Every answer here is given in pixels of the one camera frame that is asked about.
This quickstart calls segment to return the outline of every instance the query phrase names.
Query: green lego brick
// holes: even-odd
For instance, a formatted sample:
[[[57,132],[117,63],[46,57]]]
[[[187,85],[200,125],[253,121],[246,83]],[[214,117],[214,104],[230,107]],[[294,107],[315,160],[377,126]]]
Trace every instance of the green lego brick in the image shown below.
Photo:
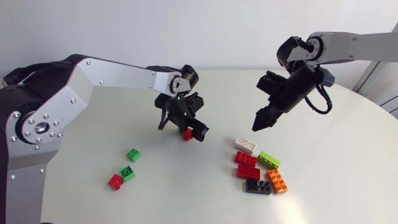
[[[270,169],[278,169],[280,166],[281,162],[278,161],[277,159],[273,158],[272,156],[266,154],[265,152],[260,152],[259,157],[257,160],[263,164],[264,166],[270,168]]]
[[[141,157],[141,152],[139,152],[137,149],[131,149],[126,156],[133,162],[136,162]]]
[[[120,174],[123,177],[123,180],[126,182],[129,179],[133,178],[136,174],[132,171],[130,166],[126,166],[120,171]]]

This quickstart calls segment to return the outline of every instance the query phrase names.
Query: round table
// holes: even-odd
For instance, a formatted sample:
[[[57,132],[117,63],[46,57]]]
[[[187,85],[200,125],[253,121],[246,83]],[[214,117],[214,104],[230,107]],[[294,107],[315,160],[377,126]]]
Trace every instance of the round table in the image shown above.
[[[274,71],[287,75],[283,71]],[[339,85],[327,88],[327,115],[300,102],[272,128],[253,132],[268,104],[256,88],[265,70],[199,70],[194,91],[205,101],[197,119],[203,142],[184,141],[150,90],[97,88],[67,128],[50,161],[42,221],[71,223],[397,223],[398,122],[368,99]],[[320,109],[325,100],[309,95]],[[282,162],[289,191],[246,193],[236,177],[233,146],[241,136]],[[142,157],[132,162],[132,148]],[[107,183],[131,166],[136,176],[115,191]],[[266,168],[261,164],[261,179]]]

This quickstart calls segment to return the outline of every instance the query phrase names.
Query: orange lego brick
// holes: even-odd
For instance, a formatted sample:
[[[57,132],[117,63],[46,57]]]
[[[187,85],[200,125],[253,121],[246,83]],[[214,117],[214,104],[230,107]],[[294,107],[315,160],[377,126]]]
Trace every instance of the orange lego brick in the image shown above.
[[[275,194],[285,193],[288,190],[284,179],[282,178],[278,170],[267,171],[266,177],[271,183],[271,187],[274,190]]]

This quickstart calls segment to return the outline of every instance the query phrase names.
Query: robotic arm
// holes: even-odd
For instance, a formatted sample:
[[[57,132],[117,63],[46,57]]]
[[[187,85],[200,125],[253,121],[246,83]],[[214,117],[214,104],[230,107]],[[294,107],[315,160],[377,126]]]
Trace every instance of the robotic arm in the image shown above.
[[[257,87],[270,95],[269,105],[256,113],[252,130],[272,127],[277,119],[305,99],[320,114],[327,114],[332,103],[324,86],[332,86],[334,76],[321,64],[344,63],[353,60],[398,62],[398,33],[351,34],[345,32],[316,32],[307,41],[291,37],[277,51],[288,79],[270,71],[260,78]],[[307,95],[317,88],[326,100],[327,110],[317,109]]]
[[[208,128],[195,119],[203,99],[194,93],[194,69],[140,68],[84,55],[17,68],[0,90],[0,223],[40,223],[47,163],[64,129],[90,102],[95,86],[150,89],[167,121],[203,141]]]

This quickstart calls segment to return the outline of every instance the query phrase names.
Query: duplo block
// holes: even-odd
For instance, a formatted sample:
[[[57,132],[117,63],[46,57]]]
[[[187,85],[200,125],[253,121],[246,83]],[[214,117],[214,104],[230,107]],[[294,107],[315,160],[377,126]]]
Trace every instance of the duplo block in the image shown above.
[[[236,176],[244,179],[259,180],[260,169],[239,164]]]
[[[130,168],[130,166],[126,166],[125,168],[123,168],[120,171],[120,174],[123,177],[123,180],[126,182],[128,180],[130,180],[131,178],[133,178],[136,174],[132,171],[132,169]]]
[[[249,167],[255,167],[257,164],[257,158],[250,156],[249,154],[243,152],[236,152],[235,162]]]
[[[117,174],[114,174],[112,179],[108,182],[114,190],[119,190],[120,186],[124,183],[123,178]]]
[[[257,145],[241,137],[238,137],[238,139],[235,141],[234,146],[251,155],[256,149]]]
[[[246,192],[254,194],[271,194],[271,185],[265,180],[246,180]]]
[[[269,182],[271,183],[271,187],[274,190],[275,194],[285,193],[288,188],[285,184],[284,179],[280,175],[278,170],[269,170],[266,173],[266,177],[268,178]]]
[[[192,136],[192,130],[191,129],[187,129],[185,131],[182,132],[182,136],[184,137],[184,140],[189,141],[193,138]]]
[[[265,152],[260,152],[258,161],[269,169],[278,169],[281,162]]]
[[[131,149],[126,156],[133,162],[136,162],[141,157],[141,152],[139,152],[137,149]]]

